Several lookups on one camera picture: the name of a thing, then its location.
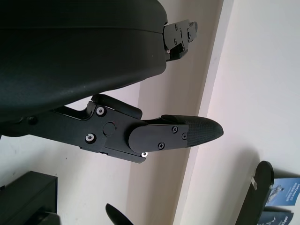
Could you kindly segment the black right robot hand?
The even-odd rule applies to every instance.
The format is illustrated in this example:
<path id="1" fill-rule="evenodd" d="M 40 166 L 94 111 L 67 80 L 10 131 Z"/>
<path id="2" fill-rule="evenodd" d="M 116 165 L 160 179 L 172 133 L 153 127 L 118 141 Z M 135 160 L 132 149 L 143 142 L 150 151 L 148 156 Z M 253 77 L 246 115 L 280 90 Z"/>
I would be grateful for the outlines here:
<path id="1" fill-rule="evenodd" d="M 118 209 L 106 204 L 105 211 L 114 225 L 133 225 L 133 223 Z"/>

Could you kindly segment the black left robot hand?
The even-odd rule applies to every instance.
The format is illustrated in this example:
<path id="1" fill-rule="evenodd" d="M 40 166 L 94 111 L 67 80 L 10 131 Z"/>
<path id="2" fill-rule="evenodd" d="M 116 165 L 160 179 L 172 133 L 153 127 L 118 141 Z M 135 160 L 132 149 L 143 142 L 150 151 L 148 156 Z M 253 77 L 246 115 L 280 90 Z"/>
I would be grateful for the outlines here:
<path id="1" fill-rule="evenodd" d="M 208 118 L 162 115 L 106 91 L 159 75 L 181 59 L 196 22 L 169 24 L 157 0 L 3 0 L 0 133 L 38 136 L 142 163 L 224 133 Z"/>

